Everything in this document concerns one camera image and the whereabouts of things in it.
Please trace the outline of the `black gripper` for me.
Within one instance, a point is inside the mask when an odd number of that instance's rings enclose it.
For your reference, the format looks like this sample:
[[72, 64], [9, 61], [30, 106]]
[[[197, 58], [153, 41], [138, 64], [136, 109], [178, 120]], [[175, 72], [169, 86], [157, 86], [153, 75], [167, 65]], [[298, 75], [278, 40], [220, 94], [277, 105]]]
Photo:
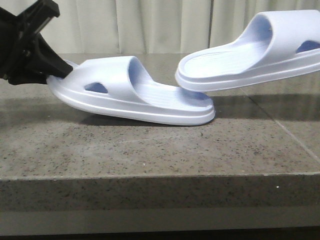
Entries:
[[40, 31], [60, 16], [53, 0], [37, 0], [18, 15], [0, 9], [0, 77], [11, 85], [46, 84], [47, 75], [65, 78], [73, 67], [47, 44]]

